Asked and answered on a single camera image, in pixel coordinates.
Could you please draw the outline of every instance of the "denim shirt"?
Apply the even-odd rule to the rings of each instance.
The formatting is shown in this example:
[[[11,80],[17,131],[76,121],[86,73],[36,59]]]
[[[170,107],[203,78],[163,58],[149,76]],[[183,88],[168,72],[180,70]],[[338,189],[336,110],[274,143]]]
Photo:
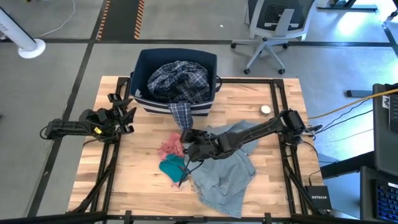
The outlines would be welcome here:
[[[217,128],[208,126],[205,131],[213,134],[239,132],[255,125],[257,124],[240,121]],[[248,155],[253,152],[257,144],[258,140],[246,143],[226,159],[206,159],[192,172],[194,186],[201,202],[221,213],[241,218],[246,187],[256,174]],[[199,163],[191,162],[188,168],[192,170]]]

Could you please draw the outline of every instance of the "plaid shirt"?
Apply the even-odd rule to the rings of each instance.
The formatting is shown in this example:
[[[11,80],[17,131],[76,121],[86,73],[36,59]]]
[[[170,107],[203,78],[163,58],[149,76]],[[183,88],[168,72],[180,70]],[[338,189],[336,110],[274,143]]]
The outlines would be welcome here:
[[[194,62],[161,66],[150,76],[148,89],[155,99],[167,103],[182,130],[192,128],[191,104],[210,100],[207,70]]]

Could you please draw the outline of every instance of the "teal cloth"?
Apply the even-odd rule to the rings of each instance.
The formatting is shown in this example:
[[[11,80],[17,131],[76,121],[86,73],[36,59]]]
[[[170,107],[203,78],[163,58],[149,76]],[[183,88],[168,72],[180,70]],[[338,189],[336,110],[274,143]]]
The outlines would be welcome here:
[[[184,175],[183,168],[185,168],[184,159],[174,154],[167,155],[166,160],[159,164],[159,169],[167,174],[174,183],[180,182]]]

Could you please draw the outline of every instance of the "wooden table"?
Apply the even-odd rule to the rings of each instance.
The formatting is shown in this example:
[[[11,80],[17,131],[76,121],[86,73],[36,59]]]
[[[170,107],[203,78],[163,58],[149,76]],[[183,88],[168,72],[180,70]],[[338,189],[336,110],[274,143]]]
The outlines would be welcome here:
[[[94,110],[111,107],[107,94],[114,93],[117,79],[118,77],[102,77]],[[299,80],[286,78],[284,83],[289,107],[299,111],[307,123]],[[282,101],[279,91],[277,93],[281,110]],[[273,117],[273,111],[268,116],[260,114],[262,105],[270,105],[272,108],[269,84],[224,83],[221,91],[216,94],[209,116],[194,118],[193,128],[222,126],[242,119],[265,122]],[[149,114],[135,101],[129,107],[137,107],[132,124],[135,132],[121,138],[109,214],[124,215],[126,210],[131,210],[133,215],[225,216],[202,204],[189,182],[183,185],[182,190],[175,190],[171,187],[170,179],[160,171],[160,159],[156,150],[168,139],[170,133],[180,132],[173,117]],[[304,140],[313,143],[308,137],[304,137]],[[103,143],[100,142],[89,143],[83,148],[68,209],[77,207],[94,186],[102,150]],[[308,185],[308,176],[320,169],[317,155],[306,144],[298,146],[297,155],[303,183]],[[265,212],[271,213],[272,217],[290,217],[277,135],[271,134],[260,139],[258,147],[249,158],[257,174],[248,185],[242,217],[263,217]],[[322,185],[320,172],[312,175],[311,181],[314,185]],[[292,186],[296,211],[299,213],[299,194],[294,184]],[[102,205],[103,192],[104,190],[98,205]]]

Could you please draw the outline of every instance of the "blue laundry basket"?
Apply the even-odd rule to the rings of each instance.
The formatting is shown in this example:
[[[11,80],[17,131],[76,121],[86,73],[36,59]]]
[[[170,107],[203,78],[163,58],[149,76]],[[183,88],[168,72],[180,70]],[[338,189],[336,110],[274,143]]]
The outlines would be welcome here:
[[[215,99],[216,92],[220,90],[222,81],[217,76],[217,55],[199,50],[190,49],[147,49],[142,50],[136,64],[136,69],[131,73],[130,95],[150,113],[171,114],[165,102],[159,102],[148,90],[149,77],[162,65],[177,60],[199,63],[208,72],[211,98],[209,101],[192,104],[192,116],[207,116]]]

